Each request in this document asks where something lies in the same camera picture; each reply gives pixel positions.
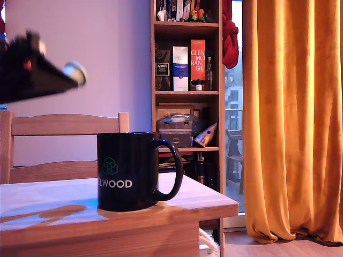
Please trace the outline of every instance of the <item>curtain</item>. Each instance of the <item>curtain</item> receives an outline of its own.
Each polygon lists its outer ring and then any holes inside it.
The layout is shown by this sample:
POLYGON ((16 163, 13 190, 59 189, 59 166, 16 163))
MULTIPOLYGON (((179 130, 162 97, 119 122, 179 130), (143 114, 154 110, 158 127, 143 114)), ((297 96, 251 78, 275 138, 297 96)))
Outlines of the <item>curtain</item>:
MULTIPOLYGON (((5 0, 0 0, 0 12, 3 9, 4 2, 5 0)), ((0 34, 3 34, 3 33, 5 33, 5 22, 2 19, 1 14, 0 14, 0 34)))
POLYGON ((228 69, 238 63, 238 28, 232 22, 232 0, 223 0, 223 64, 228 69))
POLYGON ((243 1, 248 235, 343 243, 340 1, 243 1))

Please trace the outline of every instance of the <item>purple wall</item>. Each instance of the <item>purple wall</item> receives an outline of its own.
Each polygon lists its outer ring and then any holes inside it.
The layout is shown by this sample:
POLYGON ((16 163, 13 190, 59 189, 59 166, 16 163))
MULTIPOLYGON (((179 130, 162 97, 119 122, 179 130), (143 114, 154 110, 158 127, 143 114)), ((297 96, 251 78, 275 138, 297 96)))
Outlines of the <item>purple wall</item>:
MULTIPOLYGON (((79 90, 9 104, 16 116, 128 111, 131 131, 151 130, 149 0, 10 0, 8 39, 32 29, 59 68, 76 60, 88 71, 79 90)), ((16 138, 14 164, 96 159, 95 137, 16 138)))

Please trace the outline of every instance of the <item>mug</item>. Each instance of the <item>mug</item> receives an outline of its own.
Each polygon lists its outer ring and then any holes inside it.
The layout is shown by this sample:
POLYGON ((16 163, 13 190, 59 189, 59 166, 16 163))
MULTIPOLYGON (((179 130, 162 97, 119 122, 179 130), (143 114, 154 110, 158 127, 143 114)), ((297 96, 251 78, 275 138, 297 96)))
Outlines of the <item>mug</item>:
POLYGON ((179 191, 183 164, 178 149, 153 132, 99 133, 98 207, 132 211, 168 201, 179 191), (158 148, 166 146, 175 159, 176 178, 170 193, 158 190, 158 148))

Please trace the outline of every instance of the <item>wooden chair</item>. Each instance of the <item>wooden chair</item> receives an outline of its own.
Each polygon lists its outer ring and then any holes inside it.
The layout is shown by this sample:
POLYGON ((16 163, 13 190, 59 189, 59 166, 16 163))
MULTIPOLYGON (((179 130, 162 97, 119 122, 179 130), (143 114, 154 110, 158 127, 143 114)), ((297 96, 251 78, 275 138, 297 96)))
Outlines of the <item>wooden chair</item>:
POLYGON ((229 137, 229 151, 228 161, 226 164, 226 177, 232 179, 234 162, 240 162, 242 164, 242 172, 240 179, 240 194, 243 194, 243 155, 238 149, 238 140, 243 140, 243 130, 226 130, 226 134, 229 137))
POLYGON ((53 162, 14 168, 14 137, 129 132, 127 112, 120 112, 118 118, 75 114, 15 117, 10 111, 1 111, 0 114, 0 184, 94 178, 98 175, 97 161, 53 162))

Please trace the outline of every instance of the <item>mug handle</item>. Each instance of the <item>mug handle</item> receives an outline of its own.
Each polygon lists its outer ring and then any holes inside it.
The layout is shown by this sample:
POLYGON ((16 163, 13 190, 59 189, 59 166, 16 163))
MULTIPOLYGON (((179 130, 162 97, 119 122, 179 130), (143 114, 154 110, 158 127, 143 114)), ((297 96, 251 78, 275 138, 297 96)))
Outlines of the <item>mug handle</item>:
POLYGON ((178 151, 177 147, 170 141, 165 139, 154 139, 152 141, 154 149, 159 148, 160 146, 166 146, 169 148, 171 153, 173 154, 174 160, 175 160, 175 166, 176 166, 176 177, 175 177, 175 183, 173 186, 173 189, 168 194, 163 194, 157 189, 153 191, 153 200, 156 201, 168 201, 171 198, 173 198, 179 191, 182 183, 182 177, 183 177, 183 164, 181 161, 180 152, 178 151))

